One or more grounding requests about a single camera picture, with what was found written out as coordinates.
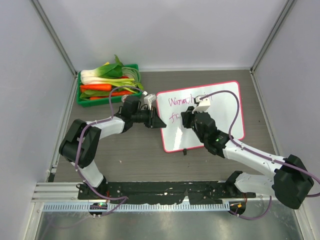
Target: white wall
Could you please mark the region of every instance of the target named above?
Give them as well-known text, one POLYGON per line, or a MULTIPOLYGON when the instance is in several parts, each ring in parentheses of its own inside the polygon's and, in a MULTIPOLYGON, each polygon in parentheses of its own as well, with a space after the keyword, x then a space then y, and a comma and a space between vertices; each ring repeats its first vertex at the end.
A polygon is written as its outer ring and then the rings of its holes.
MULTIPOLYGON (((267 115, 282 153, 299 156, 306 168, 318 177, 319 9, 319 0, 298 0, 256 71, 267 115)), ((311 192, 319 190, 315 183, 311 192)), ((313 229, 317 231, 320 198, 309 198, 306 203, 313 229)))
POLYGON ((73 65, 251 67, 286 0, 40 0, 73 65))
POLYGON ((52 160, 72 75, 28 0, 0 8, 0 238, 22 239, 52 160))

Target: green basket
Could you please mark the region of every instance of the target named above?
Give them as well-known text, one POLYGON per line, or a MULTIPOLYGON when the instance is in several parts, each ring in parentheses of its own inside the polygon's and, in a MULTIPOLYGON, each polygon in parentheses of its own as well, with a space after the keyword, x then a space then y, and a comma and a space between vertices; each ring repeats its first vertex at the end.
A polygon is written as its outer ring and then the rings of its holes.
MULTIPOLYGON (((126 67, 133 68, 139 70, 139 67, 137 64, 129 64, 125 65, 126 67)), ((82 107, 92 107, 92 106, 97 106, 97 105, 102 105, 102 104, 108 104, 109 103, 109 98, 102 98, 102 99, 97 99, 97 100, 81 100, 80 95, 80 85, 81 85, 81 71, 78 73, 78 85, 76 89, 76 102, 81 105, 82 107)), ((138 93, 131 94, 131 96, 137 96, 141 97, 142 92, 139 91, 138 93)), ((122 96, 112 96, 111 97, 111 102, 112 103, 119 103, 121 102, 122 96)))

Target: floor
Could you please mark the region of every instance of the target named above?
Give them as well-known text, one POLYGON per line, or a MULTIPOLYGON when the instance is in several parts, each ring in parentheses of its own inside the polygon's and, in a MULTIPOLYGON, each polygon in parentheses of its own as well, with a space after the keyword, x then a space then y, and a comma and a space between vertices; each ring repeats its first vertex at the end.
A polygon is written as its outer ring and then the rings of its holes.
MULTIPOLYGON (((248 70, 142 72, 142 83, 149 93, 205 84, 238 81, 242 97, 245 138, 243 142, 274 153, 270 135, 248 70)), ((110 116, 109 105, 83 108, 75 102, 68 125, 75 119, 100 120, 110 116)), ((236 161, 211 155, 205 148, 166 153, 160 129, 134 125, 124 134, 99 142, 95 162, 109 181, 205 181, 226 180, 236 170, 257 172, 236 161)), ((81 181, 73 166, 60 158, 55 182, 81 181)))
MULTIPOLYGON (((259 216, 268 201, 253 200, 245 216, 259 216)), ((87 212, 44 212, 36 240, 302 240, 294 210, 272 201, 259 220, 244 220, 226 211, 116 212, 90 218, 87 212), (58 227, 48 225, 49 221, 58 227)))

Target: robotic hand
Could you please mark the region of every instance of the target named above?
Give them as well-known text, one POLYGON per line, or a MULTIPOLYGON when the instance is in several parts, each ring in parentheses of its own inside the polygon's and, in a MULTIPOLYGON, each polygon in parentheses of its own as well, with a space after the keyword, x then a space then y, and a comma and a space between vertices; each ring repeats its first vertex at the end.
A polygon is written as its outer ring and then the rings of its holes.
MULTIPOLYGON (((89 126, 86 130, 77 165, 78 170, 87 182, 80 185, 81 191, 86 191, 89 198, 96 198, 97 196, 90 191, 88 184, 101 195, 106 194, 108 184, 94 161, 100 139, 113 134, 125 133, 133 126, 133 123, 144 123, 147 128, 151 129, 167 126, 159 118, 157 109, 152 106, 155 99, 154 94, 149 94, 144 97, 145 104, 141 106, 138 97, 129 95, 123 100, 123 106, 119 108, 119 111, 111 120, 89 126)), ((72 165, 75 165, 76 162, 80 135, 84 127, 90 123, 92 122, 76 119, 60 144, 59 153, 72 165)))
POLYGON ((284 158, 260 151, 234 139, 231 130, 225 133, 217 129, 215 120, 205 112, 210 107, 210 101, 204 97, 197 96, 194 99, 196 107, 189 106, 181 113, 182 125, 192 129, 211 154, 238 161, 263 174, 250 175, 235 171, 227 180, 234 184, 231 185, 234 189, 230 191, 275 196, 285 206, 298 209, 314 185, 310 176, 289 167, 295 166, 306 171, 300 158, 294 155, 284 158))

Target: gray wood tabletop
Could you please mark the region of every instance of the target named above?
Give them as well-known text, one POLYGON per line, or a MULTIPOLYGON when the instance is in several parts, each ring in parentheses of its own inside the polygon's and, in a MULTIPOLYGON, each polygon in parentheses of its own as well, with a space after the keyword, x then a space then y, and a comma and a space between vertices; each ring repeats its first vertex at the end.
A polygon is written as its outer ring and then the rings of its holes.
MULTIPOLYGON (((148 93, 237 81, 240 85, 244 118, 244 143, 274 154, 273 145, 248 70, 142 72, 141 82, 148 93)), ((118 111, 121 103, 114 103, 118 111)), ((73 103, 68 128, 75 119, 94 121, 111 114, 110 106, 82 107, 73 103)), ((95 162, 108 181, 206 181, 226 180, 234 171, 258 174, 239 162, 210 154, 205 148, 166 153, 160 129, 136 123, 123 133, 99 142, 95 162)), ((74 167, 60 157, 55 182, 81 181, 74 167)))

